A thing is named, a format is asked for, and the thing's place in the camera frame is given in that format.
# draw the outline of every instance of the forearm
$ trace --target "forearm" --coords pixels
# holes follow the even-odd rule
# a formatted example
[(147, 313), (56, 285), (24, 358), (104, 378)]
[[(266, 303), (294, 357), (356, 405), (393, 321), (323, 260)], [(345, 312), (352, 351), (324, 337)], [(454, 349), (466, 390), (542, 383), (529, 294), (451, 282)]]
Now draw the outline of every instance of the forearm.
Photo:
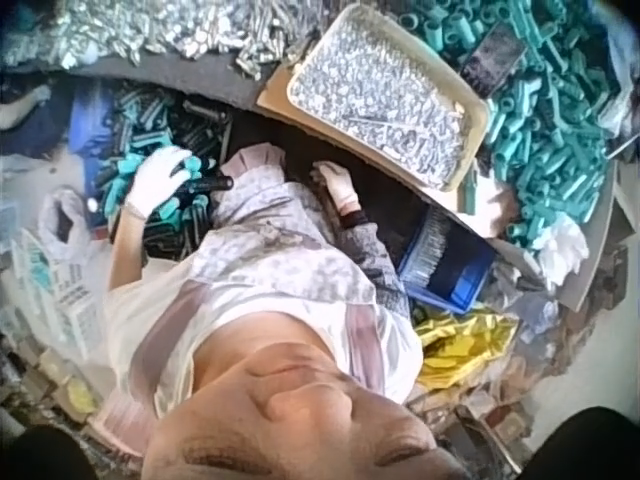
[(113, 243), (109, 291), (142, 278), (142, 239), (145, 221), (123, 208)]
[(18, 125), (37, 104), (36, 96), (30, 92), (20, 100), (0, 105), (0, 131), (9, 130)]
[(378, 239), (377, 225), (367, 220), (359, 204), (352, 204), (339, 213), (343, 229), (338, 233), (338, 247), (374, 284), (378, 303), (408, 318), (409, 301), (387, 247)]

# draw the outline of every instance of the white floor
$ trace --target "white floor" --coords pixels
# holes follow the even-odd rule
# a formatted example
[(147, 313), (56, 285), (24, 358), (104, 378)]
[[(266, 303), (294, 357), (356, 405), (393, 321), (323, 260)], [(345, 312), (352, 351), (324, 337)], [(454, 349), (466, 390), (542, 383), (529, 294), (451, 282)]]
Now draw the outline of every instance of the white floor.
[[(623, 190), (640, 218), (640, 179), (636, 167), (623, 167)], [(627, 298), (603, 312), (596, 330), (569, 371), (542, 381), (524, 401), (535, 417), (527, 444), (537, 449), (568, 417), (591, 406), (605, 406), (640, 421), (639, 239), (628, 240)]]

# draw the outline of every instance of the white shirt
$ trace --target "white shirt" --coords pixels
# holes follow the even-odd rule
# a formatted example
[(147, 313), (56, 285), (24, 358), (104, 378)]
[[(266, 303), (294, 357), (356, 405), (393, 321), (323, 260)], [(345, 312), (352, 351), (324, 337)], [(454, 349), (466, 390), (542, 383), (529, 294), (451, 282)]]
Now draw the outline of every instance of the white shirt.
[[(158, 264), (149, 267), (156, 271), (166, 268), (159, 268)], [(187, 259), (165, 273), (150, 279), (145, 275), (143, 280), (108, 295), (109, 357), (118, 383), (125, 391), (128, 390), (127, 376), (133, 353), (176, 296), (190, 268)], [(210, 300), (191, 319), (162, 374), (154, 397), (158, 416), (166, 415), (191, 395), (193, 355), (212, 332), (244, 315), (265, 311), (285, 313), (305, 322), (327, 344), (338, 368), (349, 373), (349, 342), (344, 320), (346, 304), (309, 301), (253, 285), (213, 283)], [(422, 366), (420, 339), (408, 319), (379, 306), (376, 306), (376, 316), (382, 344), (385, 396), (402, 403), (411, 392)]]

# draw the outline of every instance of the patterned sleeve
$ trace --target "patterned sleeve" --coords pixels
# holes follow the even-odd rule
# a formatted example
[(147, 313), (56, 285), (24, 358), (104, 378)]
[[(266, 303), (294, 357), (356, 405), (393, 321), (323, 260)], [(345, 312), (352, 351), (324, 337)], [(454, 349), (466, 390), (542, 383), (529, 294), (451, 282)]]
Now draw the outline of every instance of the patterned sleeve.
[(409, 301), (396, 274), (387, 247), (378, 239), (378, 226), (364, 212), (350, 213), (341, 219), (342, 230), (336, 237), (340, 248), (376, 287), (378, 304), (409, 318)]

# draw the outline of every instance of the gloved hand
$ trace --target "gloved hand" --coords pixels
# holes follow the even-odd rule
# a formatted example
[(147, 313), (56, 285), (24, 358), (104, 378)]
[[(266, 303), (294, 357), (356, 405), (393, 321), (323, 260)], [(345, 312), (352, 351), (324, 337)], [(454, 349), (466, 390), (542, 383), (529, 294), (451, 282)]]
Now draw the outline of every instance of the gloved hand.
[(49, 85), (40, 85), (31, 91), (36, 102), (42, 104), (51, 98), (51, 87)]
[(180, 147), (162, 147), (153, 152), (138, 168), (126, 204), (133, 207), (145, 219), (189, 180), (191, 174), (182, 169), (174, 175), (171, 172), (191, 156), (189, 150)]
[(315, 162), (311, 170), (311, 178), (327, 187), (338, 213), (342, 213), (348, 205), (358, 203), (358, 195), (346, 168), (326, 160)]

